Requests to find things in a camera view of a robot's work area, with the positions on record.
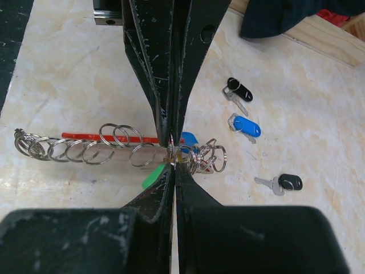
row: scratched black paint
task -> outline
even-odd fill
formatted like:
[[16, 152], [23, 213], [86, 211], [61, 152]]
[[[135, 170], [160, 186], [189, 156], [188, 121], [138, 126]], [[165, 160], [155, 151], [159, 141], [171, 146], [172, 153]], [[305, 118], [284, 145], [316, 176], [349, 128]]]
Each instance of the scratched black paint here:
[[190, 93], [230, 0], [124, 0], [125, 52], [151, 105], [160, 145], [175, 145]]

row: table surface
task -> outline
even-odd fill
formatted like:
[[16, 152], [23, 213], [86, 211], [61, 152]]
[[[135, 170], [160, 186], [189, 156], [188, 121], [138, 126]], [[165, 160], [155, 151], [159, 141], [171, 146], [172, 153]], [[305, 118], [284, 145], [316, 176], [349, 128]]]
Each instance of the table surface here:
[[[185, 131], [228, 152], [221, 174], [194, 176], [224, 205], [306, 205], [329, 219], [353, 273], [365, 271], [365, 79], [285, 37], [243, 41], [227, 12], [190, 96]], [[234, 76], [262, 135], [229, 130], [239, 109], [221, 90]], [[41, 162], [14, 147], [14, 129], [42, 136], [128, 124], [156, 136], [152, 111], [127, 60], [121, 27], [95, 26], [92, 1], [35, 0], [0, 119], [0, 218], [17, 208], [119, 208], [150, 171], [124, 157], [102, 166]], [[254, 177], [299, 175], [304, 188], [278, 197]], [[173, 273], [177, 273], [176, 226]]]

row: plywood edge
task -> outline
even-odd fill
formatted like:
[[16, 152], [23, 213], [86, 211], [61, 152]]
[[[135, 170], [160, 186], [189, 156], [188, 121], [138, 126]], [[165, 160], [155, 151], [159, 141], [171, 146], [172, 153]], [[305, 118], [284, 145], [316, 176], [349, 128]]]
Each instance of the plywood edge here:
[[[230, 7], [243, 16], [248, 1], [232, 0]], [[365, 63], [365, 42], [317, 15], [305, 18], [284, 36], [340, 63], [352, 67]]]

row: key blade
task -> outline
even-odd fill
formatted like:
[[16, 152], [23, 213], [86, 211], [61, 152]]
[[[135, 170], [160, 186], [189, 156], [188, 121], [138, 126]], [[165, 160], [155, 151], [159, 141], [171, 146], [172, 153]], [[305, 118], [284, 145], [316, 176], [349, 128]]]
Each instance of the key blade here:
[[274, 183], [272, 181], [263, 180], [263, 179], [260, 179], [257, 177], [255, 177], [254, 180], [257, 184], [263, 184], [263, 185], [269, 187], [270, 189], [273, 189], [273, 187], [274, 187]]
[[244, 133], [244, 135], [248, 138], [248, 140], [253, 143], [256, 144], [256, 139], [253, 138], [251, 135], [248, 135], [247, 133]]
[[242, 111], [245, 116], [249, 116], [249, 112], [244, 107], [244, 105], [240, 102], [239, 97], [236, 94], [233, 94], [232, 101], [237, 105], [237, 107]]

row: wooden board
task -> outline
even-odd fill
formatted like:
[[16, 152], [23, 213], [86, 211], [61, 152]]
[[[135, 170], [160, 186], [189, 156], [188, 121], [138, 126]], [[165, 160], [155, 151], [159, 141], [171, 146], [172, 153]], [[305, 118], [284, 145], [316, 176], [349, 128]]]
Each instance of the wooden board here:
[[347, 29], [348, 33], [356, 36], [362, 41], [365, 41], [365, 19], [358, 21], [356, 24], [352, 25]]
[[[244, 14], [248, 1], [232, 0], [230, 7]], [[305, 18], [285, 36], [349, 66], [365, 63], [365, 42], [319, 16]]]

